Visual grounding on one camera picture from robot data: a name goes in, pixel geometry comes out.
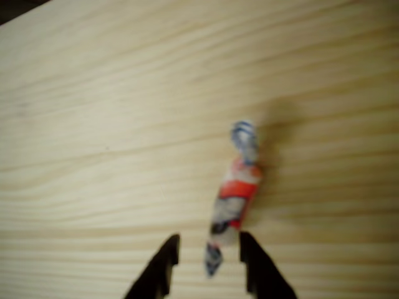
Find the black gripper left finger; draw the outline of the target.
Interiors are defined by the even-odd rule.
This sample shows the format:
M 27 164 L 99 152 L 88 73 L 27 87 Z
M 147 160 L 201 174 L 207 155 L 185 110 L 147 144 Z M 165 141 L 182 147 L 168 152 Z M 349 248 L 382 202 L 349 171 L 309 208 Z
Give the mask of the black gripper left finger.
M 172 271 L 179 263 L 179 254 L 180 234 L 172 234 L 150 259 L 124 298 L 156 299 L 169 295 Z

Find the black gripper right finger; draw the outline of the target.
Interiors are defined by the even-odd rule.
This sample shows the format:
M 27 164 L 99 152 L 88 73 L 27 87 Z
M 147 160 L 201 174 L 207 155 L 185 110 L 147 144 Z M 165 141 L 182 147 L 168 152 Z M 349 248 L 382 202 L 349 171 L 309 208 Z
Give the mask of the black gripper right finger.
M 240 232 L 240 261 L 246 267 L 246 290 L 252 298 L 297 298 L 274 261 L 248 232 Z

